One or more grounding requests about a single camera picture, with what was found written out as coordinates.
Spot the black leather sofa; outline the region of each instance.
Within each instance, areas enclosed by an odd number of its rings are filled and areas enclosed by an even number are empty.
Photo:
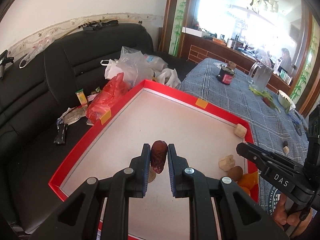
[[[53,144],[56,120],[68,107],[106,84],[102,59],[119,58],[122,46],[162,57],[180,78],[195,64],[154,52],[143,26],[119,24],[56,40],[25,68],[19,60],[0,81],[0,212],[16,230],[32,233],[61,203],[48,181],[90,128],[86,118],[68,127],[66,144]]]

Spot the red tray rim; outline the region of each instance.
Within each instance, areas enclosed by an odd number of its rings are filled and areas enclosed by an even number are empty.
[[[99,135],[102,129],[112,120],[112,118],[142,89],[150,89],[161,94],[167,95],[171,98],[175,98],[184,103],[187,103],[191,106],[204,110],[210,114],[213,114],[217,117],[220,117],[228,122],[233,124],[241,124],[247,128],[247,134],[245,135],[245,141],[254,143],[253,137],[250,129],[250,125],[247,121],[241,119],[240,117],[218,107],[207,101],[199,99],[195,96],[182,92],[180,90],[167,87],[165,85],[149,81],[143,80],[137,86],[132,88],[129,92],[127,92],[119,101],[111,107],[110,111],[108,111],[101,119],[100,122],[95,123],[78,141],[78,143],[73,147],[73,149],[69,152],[69,154],[62,161],[60,166],[57,168],[51,179],[49,180],[49,187],[55,192],[55,194],[62,200],[65,201],[68,196],[60,189],[61,184],[64,179],[76,164],[78,159],[81,157],[83,152],[89,147],[92,141]],[[253,173],[258,169],[254,163],[248,161],[248,172]],[[258,185],[256,185],[251,190],[251,197],[255,202],[258,202]]]

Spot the finger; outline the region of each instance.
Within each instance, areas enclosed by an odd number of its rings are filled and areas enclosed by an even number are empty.
[[[279,199],[277,205],[284,206],[285,203],[287,202],[287,199],[288,199],[288,197],[285,194],[281,193],[280,199]]]
[[[287,223],[287,217],[288,217],[284,208],[284,204],[286,201],[287,201],[287,196],[284,194],[281,194],[280,199],[277,203],[276,209],[272,214],[273,220],[283,226]]]
[[[296,212],[291,214],[288,218],[287,218],[287,223],[290,226],[297,226],[298,223],[300,222],[299,216],[300,216],[301,212]]]
[[[287,223],[287,213],[285,212],[284,209],[283,210],[281,210],[280,208],[276,209],[272,214],[272,218],[275,222],[283,226]]]
[[[294,214],[290,215],[289,216],[290,219],[288,218],[288,224],[290,224],[292,222],[292,224],[294,226],[297,226],[298,224],[296,223],[296,219],[295,218],[296,217],[298,218],[298,223],[299,223],[299,221],[300,221],[300,219],[299,219],[300,213],[301,212],[297,212],[297,213],[294,213]],[[297,230],[295,231],[295,233],[291,237],[294,238],[296,236],[301,235],[306,230],[306,228],[308,227],[309,223],[311,222],[311,219],[312,219],[312,211],[310,210],[310,213],[309,213],[308,217],[304,221],[301,222],[301,224],[299,225],[299,227],[297,228]]]

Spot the red date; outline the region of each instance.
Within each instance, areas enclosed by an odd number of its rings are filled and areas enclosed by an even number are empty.
[[[157,174],[163,171],[167,151],[168,146],[165,141],[155,141],[151,147],[150,166]]]

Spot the brown nut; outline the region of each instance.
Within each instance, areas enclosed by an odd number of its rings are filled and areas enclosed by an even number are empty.
[[[243,169],[240,166],[235,166],[228,172],[228,177],[233,179],[234,181],[238,181],[239,179],[241,179],[242,175]]]
[[[157,174],[163,171],[167,151],[168,146],[165,141],[155,141],[151,147],[150,166]]]

